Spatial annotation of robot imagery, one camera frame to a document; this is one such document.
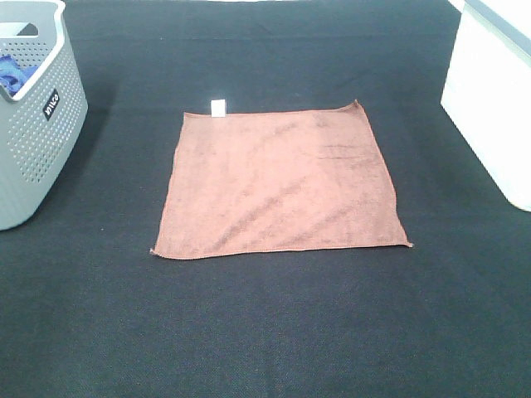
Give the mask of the blue cloth in basket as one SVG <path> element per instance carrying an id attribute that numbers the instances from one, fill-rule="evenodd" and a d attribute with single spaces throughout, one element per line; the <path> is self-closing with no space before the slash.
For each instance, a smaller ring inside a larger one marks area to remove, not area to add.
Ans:
<path id="1" fill-rule="evenodd" d="M 10 55 L 1 56 L 1 85 L 14 96 L 37 71 L 37 66 L 21 68 Z"/>

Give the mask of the brown microfibre towel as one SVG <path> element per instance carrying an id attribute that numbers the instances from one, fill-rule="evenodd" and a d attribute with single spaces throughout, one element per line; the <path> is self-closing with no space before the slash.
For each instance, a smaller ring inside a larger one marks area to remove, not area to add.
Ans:
<path id="1" fill-rule="evenodd" d="M 153 254 L 409 245 L 363 106 L 186 113 Z"/>

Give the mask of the grey perforated laundry basket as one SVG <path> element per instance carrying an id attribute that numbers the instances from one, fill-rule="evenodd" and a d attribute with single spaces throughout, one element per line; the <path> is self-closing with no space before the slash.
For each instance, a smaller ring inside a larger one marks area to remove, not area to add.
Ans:
<path id="1" fill-rule="evenodd" d="M 3 1 L 1 56 L 37 66 L 11 96 L 1 85 L 1 228 L 28 220 L 70 156 L 88 110 L 62 1 Z"/>

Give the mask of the white storage bin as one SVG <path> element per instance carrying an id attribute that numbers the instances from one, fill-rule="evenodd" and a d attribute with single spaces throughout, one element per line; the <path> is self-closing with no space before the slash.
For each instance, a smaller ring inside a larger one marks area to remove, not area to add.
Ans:
<path id="1" fill-rule="evenodd" d="M 530 3 L 455 1 L 441 106 L 505 198 L 530 209 Z"/>

